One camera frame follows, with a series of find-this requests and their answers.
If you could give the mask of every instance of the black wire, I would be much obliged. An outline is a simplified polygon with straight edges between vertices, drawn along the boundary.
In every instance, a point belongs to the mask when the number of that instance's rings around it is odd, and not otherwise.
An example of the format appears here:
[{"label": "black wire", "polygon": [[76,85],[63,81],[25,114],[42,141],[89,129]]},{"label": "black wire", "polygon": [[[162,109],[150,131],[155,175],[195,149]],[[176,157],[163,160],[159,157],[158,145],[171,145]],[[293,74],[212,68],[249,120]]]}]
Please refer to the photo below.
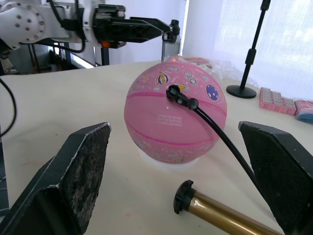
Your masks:
[{"label": "black wire", "polygon": [[219,135],[219,137],[223,140],[223,142],[226,144],[226,146],[229,148],[229,150],[234,154],[236,159],[239,161],[240,165],[243,167],[243,169],[246,171],[247,175],[249,176],[250,180],[253,182],[253,184],[256,186],[258,191],[261,193],[260,188],[255,180],[254,173],[248,163],[245,161],[244,157],[241,155],[239,150],[236,148],[236,146],[233,144],[233,142],[228,138],[228,136],[225,134],[225,132],[216,124],[216,122],[210,118],[209,115],[207,115],[202,109],[199,107],[194,110],[206,123],[209,124],[209,126],[216,132],[216,134]]},{"label": "black wire", "polygon": [[7,128],[5,131],[3,131],[2,133],[0,133],[0,138],[1,138],[1,137],[3,137],[6,133],[8,133],[8,132],[12,129],[12,127],[13,127],[15,121],[16,121],[16,116],[17,116],[17,112],[18,112],[18,111],[17,111],[17,108],[16,108],[16,102],[15,102],[15,98],[14,98],[14,95],[13,95],[12,91],[11,91],[10,88],[5,84],[5,82],[3,82],[3,80],[2,80],[1,78],[0,78],[0,83],[4,86],[4,88],[5,88],[5,89],[8,91],[8,93],[10,94],[11,99],[12,99],[13,109],[14,109],[13,119],[12,119],[10,125],[8,126],[8,128]]},{"label": "black wire", "polygon": [[[53,11],[53,14],[54,14],[55,18],[57,18],[57,21],[60,23],[60,25],[62,25],[63,20],[61,19],[60,15],[59,15],[59,13],[58,13],[55,5],[54,5],[53,0],[47,0],[47,1],[50,3],[50,6],[51,6],[51,9]],[[78,24],[79,24],[79,28],[80,28],[79,31],[80,31],[80,34],[81,34],[81,37],[82,37],[82,48],[80,50],[75,50],[75,49],[71,49],[69,47],[58,46],[58,45],[54,45],[54,44],[50,44],[50,43],[38,42],[36,44],[49,46],[49,47],[56,47],[56,48],[67,50],[67,51],[73,52],[73,53],[82,53],[85,50],[85,48],[86,48],[86,42],[85,42],[85,39],[84,39],[83,23],[79,20],[80,15],[79,15],[78,0],[75,0],[75,13],[76,13],[76,18],[77,18],[77,21],[78,21]]]},{"label": "black wire", "polygon": [[50,3],[50,6],[51,6],[51,9],[52,9],[52,11],[53,11],[53,14],[54,14],[55,18],[57,18],[57,21],[58,21],[60,24],[62,24],[62,19],[61,19],[60,15],[59,15],[59,13],[58,13],[58,11],[57,11],[55,5],[54,5],[53,0],[48,0],[48,2]]},{"label": "black wire", "polygon": [[49,46],[49,47],[56,47],[56,48],[67,50],[67,51],[73,52],[73,53],[82,53],[85,50],[85,48],[86,48],[85,40],[82,41],[82,48],[80,50],[75,50],[75,49],[71,49],[69,47],[54,45],[54,44],[50,44],[50,43],[37,42],[36,44]]}]

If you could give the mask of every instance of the microphone stand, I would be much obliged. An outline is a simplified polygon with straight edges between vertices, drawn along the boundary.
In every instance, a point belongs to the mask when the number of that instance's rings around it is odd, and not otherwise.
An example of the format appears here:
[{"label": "microphone stand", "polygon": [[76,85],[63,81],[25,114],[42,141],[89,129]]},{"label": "microphone stand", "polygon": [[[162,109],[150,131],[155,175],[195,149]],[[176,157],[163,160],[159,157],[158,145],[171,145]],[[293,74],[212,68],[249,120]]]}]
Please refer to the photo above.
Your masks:
[{"label": "microphone stand", "polygon": [[245,86],[246,86],[246,80],[248,79],[251,65],[253,65],[253,62],[254,62],[254,58],[256,55],[256,49],[255,49],[256,43],[257,43],[259,35],[260,35],[261,26],[263,23],[265,12],[269,9],[269,4],[270,4],[270,0],[263,0],[263,2],[262,2],[261,16],[259,19],[258,27],[257,27],[256,32],[255,32],[252,48],[249,49],[248,54],[246,56],[246,68],[245,68],[244,75],[243,75],[243,78],[241,80],[240,86],[231,85],[231,86],[228,86],[226,88],[226,91],[233,96],[236,96],[239,98],[244,98],[244,99],[252,99],[256,96],[255,90],[248,88],[248,87],[245,87]]}]

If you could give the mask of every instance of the planet sticker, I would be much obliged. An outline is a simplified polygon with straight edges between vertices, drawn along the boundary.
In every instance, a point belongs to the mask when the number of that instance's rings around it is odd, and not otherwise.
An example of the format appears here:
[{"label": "planet sticker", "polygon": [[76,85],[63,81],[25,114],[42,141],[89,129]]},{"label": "planet sticker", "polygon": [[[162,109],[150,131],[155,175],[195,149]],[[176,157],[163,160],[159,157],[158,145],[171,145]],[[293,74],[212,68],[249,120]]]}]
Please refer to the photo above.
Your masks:
[{"label": "planet sticker", "polygon": [[210,97],[210,99],[213,101],[216,101],[219,99],[219,94],[217,90],[215,89],[215,87],[213,87],[212,85],[206,86],[206,93]]},{"label": "planet sticker", "polygon": [[170,81],[170,76],[163,72],[160,72],[156,78],[157,85],[163,85],[165,83],[168,83],[169,81]]}]

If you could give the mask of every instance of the black cable on table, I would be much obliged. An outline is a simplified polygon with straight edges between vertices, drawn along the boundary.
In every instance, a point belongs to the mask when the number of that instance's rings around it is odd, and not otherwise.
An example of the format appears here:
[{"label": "black cable on table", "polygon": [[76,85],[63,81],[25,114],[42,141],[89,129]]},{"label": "black cable on table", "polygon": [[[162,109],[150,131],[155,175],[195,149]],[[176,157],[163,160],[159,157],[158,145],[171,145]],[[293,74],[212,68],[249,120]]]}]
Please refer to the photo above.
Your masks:
[{"label": "black cable on table", "polygon": [[218,124],[216,124],[216,122],[212,118],[210,118],[208,114],[206,114],[201,108],[199,108],[199,102],[197,101],[197,99],[188,98],[186,95],[181,93],[180,88],[177,85],[169,86],[169,88],[166,90],[166,97],[169,101],[175,102],[181,106],[188,108],[189,110],[194,111],[207,124],[209,124],[209,126],[216,132],[216,134],[218,134],[218,136],[223,140],[223,142],[226,144],[229,150],[233,153],[237,161],[240,163],[240,165],[243,167],[243,169],[249,176],[250,180],[253,182],[258,191],[262,194],[258,186],[258,183],[256,182],[254,172],[252,171],[249,164],[246,162],[244,157],[241,155],[241,153],[233,144],[233,142],[228,138],[225,132],[218,126]]},{"label": "black cable on table", "polygon": [[259,190],[258,184],[255,180],[254,173],[251,169],[251,167],[248,165],[244,157],[241,155],[239,150],[236,148],[236,146],[233,144],[233,142],[228,138],[228,136],[225,134],[225,132],[216,124],[216,122],[210,118],[208,114],[206,114],[201,108],[196,108],[194,110],[209,126],[218,134],[218,136],[223,140],[223,142],[226,144],[226,146],[229,148],[229,150],[233,153],[233,155],[236,157],[240,165],[243,167],[247,175],[249,176],[250,180],[253,182],[253,184],[256,186],[256,188]]},{"label": "black cable on table", "polygon": [[8,126],[8,128],[3,131],[2,133],[0,133],[0,138],[3,137],[5,134],[7,134],[13,127],[15,121],[16,121],[16,117],[17,117],[17,107],[16,107],[16,101],[15,101],[15,98],[14,98],[14,95],[11,91],[11,89],[5,84],[5,82],[0,78],[0,83],[4,86],[4,88],[8,91],[8,93],[10,94],[11,96],[11,100],[12,100],[12,104],[13,104],[13,109],[14,109],[14,114],[13,114],[13,118],[12,118],[12,121],[10,123],[10,125]]}]

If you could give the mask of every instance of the basketball seam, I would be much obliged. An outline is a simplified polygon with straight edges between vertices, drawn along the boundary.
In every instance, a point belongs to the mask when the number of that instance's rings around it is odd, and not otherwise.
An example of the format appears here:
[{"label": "basketball seam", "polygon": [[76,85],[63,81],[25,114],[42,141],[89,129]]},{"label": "basketball seam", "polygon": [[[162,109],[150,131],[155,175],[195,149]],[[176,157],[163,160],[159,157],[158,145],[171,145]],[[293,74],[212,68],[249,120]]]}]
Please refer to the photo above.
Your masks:
[{"label": "basketball seam", "polygon": [[[135,93],[135,94],[130,94],[127,96],[126,99],[131,99],[133,97],[136,97],[136,96],[150,96],[150,97],[166,97],[165,95],[163,94],[155,94],[155,93],[152,93],[152,92],[139,92],[139,93]],[[216,105],[213,105],[211,103],[208,103],[208,102],[205,102],[203,100],[198,100],[199,104],[202,103],[206,106],[210,106],[216,110],[219,110],[221,111],[225,116],[227,116],[227,112],[225,112],[223,109],[217,107]]]},{"label": "basketball seam", "polygon": [[161,140],[154,139],[154,138],[152,138],[152,137],[149,137],[149,136],[146,136],[146,135],[140,133],[140,132],[137,131],[135,128],[133,128],[132,125],[130,125],[126,120],[125,120],[125,123],[126,123],[127,126],[129,126],[132,130],[134,130],[137,134],[141,135],[142,137],[147,138],[147,139],[152,140],[152,141],[155,141],[155,142],[165,143],[165,144],[168,144],[168,145],[192,146],[192,145],[197,145],[197,144],[210,143],[211,141],[214,140],[214,138],[212,137],[212,138],[209,139],[209,140],[206,140],[206,141],[199,141],[199,142],[194,142],[194,143],[173,143],[173,142],[168,142],[168,141],[161,141]]}]

